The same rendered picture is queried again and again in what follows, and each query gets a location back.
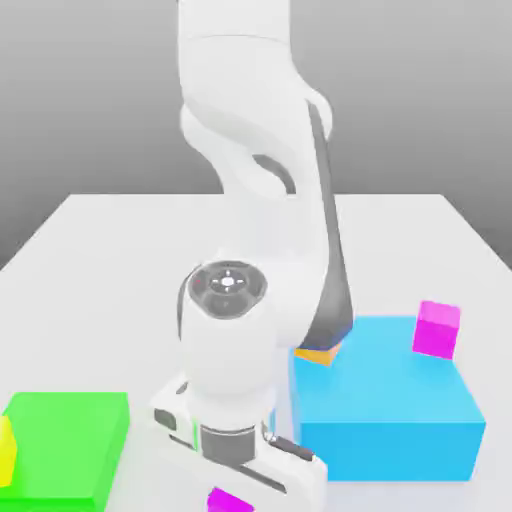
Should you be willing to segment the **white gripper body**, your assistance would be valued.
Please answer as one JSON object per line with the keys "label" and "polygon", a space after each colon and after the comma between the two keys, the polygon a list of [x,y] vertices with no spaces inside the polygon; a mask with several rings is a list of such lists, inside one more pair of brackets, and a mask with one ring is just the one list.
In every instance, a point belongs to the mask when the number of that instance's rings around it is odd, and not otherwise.
{"label": "white gripper body", "polygon": [[219,488],[254,512],[325,512],[327,467],[316,456],[304,459],[263,442],[257,458],[241,466],[212,462],[178,444],[171,458],[203,493]]}

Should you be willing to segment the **small magenta cube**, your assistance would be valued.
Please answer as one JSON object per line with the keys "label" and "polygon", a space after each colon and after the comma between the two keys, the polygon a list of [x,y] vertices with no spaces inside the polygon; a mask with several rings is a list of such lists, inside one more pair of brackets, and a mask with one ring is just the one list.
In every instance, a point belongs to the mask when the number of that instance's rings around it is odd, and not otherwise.
{"label": "small magenta cube", "polygon": [[458,306],[422,301],[416,320],[412,350],[416,353],[451,360],[460,328]]}
{"label": "small magenta cube", "polygon": [[214,487],[208,495],[207,512],[254,512],[250,503]]}

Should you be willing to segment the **small orange cube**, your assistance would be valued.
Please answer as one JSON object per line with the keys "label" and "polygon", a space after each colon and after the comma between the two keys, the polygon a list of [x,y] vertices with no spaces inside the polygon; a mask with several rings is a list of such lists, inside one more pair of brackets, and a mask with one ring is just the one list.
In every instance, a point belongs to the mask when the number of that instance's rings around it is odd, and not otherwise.
{"label": "small orange cube", "polygon": [[329,367],[335,360],[342,345],[341,340],[334,340],[326,346],[313,340],[304,341],[293,350],[293,354],[303,360]]}

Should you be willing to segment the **small yellow cube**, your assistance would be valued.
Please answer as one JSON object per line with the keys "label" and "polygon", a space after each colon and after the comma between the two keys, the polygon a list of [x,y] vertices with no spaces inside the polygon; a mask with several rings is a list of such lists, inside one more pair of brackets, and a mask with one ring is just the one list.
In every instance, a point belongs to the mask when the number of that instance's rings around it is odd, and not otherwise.
{"label": "small yellow cube", "polygon": [[0,488],[11,485],[17,456],[17,443],[8,416],[0,416]]}

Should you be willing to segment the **large blue box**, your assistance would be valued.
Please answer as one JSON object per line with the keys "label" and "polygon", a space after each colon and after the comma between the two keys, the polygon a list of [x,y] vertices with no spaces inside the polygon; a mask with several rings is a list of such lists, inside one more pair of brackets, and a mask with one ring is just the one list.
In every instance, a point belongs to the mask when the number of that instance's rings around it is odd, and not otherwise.
{"label": "large blue box", "polygon": [[324,366],[294,358],[300,443],[331,482],[470,480],[486,427],[454,362],[412,349],[412,316],[362,316]]}

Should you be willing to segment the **large green box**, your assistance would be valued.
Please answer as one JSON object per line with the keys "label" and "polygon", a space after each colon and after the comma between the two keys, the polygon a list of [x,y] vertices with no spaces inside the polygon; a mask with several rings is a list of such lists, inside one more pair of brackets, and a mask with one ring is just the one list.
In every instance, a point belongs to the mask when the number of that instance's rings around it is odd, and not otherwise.
{"label": "large green box", "polygon": [[125,392],[17,392],[17,454],[0,512],[106,512],[130,426]]}

